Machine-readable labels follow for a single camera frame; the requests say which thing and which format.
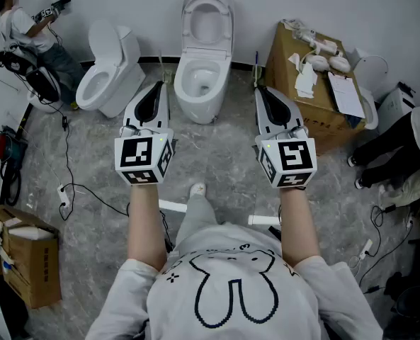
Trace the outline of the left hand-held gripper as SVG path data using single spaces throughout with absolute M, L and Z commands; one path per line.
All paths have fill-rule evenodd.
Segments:
M 115 170 L 131 186 L 164 181 L 174 155 L 169 95 L 163 81 L 141 90 L 125 108 L 115 138 Z

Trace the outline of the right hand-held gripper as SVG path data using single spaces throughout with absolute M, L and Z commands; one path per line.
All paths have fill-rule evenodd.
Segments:
M 305 188 L 317 172 L 314 139 L 300 109 L 268 86 L 254 90 L 257 159 L 273 188 Z

